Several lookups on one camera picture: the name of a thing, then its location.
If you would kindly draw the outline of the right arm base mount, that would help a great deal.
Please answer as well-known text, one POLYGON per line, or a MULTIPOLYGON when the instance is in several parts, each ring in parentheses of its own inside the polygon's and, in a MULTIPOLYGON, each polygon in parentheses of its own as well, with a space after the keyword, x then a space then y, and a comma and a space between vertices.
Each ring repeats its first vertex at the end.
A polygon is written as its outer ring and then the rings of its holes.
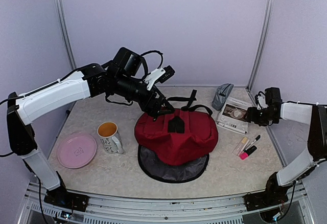
POLYGON ((247 193, 243 196, 243 199, 247 211, 254 211, 275 205, 280 205, 282 202, 287 202, 289 200, 286 194, 268 196, 264 191, 257 193, 247 193))

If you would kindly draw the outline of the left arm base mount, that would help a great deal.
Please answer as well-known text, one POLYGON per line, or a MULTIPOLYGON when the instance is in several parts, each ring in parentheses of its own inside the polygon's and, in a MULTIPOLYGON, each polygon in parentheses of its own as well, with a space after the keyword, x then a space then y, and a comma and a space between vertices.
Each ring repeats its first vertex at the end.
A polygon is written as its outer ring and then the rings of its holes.
POLYGON ((44 202, 53 206, 71 209, 73 211, 85 212, 88 206, 89 197, 84 194, 68 192, 62 196, 51 196, 47 193, 44 202))

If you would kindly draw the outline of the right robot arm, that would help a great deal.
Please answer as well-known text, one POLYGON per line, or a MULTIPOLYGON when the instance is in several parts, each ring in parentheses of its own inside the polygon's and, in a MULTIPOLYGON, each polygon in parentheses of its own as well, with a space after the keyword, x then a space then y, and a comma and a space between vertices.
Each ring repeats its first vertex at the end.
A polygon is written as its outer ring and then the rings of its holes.
POLYGON ((261 195, 265 205, 273 205, 291 185, 326 161, 325 104, 283 101, 279 88, 270 87, 256 94, 255 106, 248 108, 246 121, 283 132, 284 135, 276 136, 276 139, 292 149, 296 143, 300 144, 293 160, 267 180, 261 195))

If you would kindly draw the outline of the red backpack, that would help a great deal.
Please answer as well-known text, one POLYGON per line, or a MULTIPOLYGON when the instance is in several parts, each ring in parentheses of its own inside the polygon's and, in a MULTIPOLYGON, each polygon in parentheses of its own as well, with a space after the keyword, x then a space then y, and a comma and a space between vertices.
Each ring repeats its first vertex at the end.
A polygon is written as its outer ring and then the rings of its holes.
POLYGON ((206 170, 209 154, 215 149, 219 133, 212 110, 193 105, 197 91, 189 97, 170 97, 169 101, 186 102, 186 106, 157 119, 140 116, 134 128, 138 143, 137 159, 150 178, 170 184, 191 182, 206 170))

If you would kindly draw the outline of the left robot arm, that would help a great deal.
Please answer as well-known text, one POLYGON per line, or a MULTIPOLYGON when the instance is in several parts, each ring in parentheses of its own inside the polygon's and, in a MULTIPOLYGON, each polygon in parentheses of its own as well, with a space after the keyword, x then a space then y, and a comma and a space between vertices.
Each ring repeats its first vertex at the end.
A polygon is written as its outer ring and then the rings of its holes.
POLYGON ((174 111, 173 106, 155 86, 171 78, 171 66, 160 65, 148 70, 145 54, 137 54, 121 47, 113 60, 100 65, 89 64, 71 71, 61 79, 33 91, 17 95, 11 93, 7 103, 7 130, 12 152, 20 156, 27 167, 59 205, 68 205, 72 198, 64 182, 50 166, 43 152, 38 149, 32 122, 39 117, 72 102, 105 94, 108 98, 119 95, 126 105, 139 104, 141 110, 153 118, 174 111))

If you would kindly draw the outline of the white magazine booklet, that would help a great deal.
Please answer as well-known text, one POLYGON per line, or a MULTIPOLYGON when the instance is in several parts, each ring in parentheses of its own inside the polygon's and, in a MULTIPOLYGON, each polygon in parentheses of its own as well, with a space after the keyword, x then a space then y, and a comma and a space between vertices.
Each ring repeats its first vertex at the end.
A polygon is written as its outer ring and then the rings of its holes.
POLYGON ((217 125, 224 129, 246 135, 248 122, 246 112, 252 105, 248 102, 228 97, 217 118, 217 125))

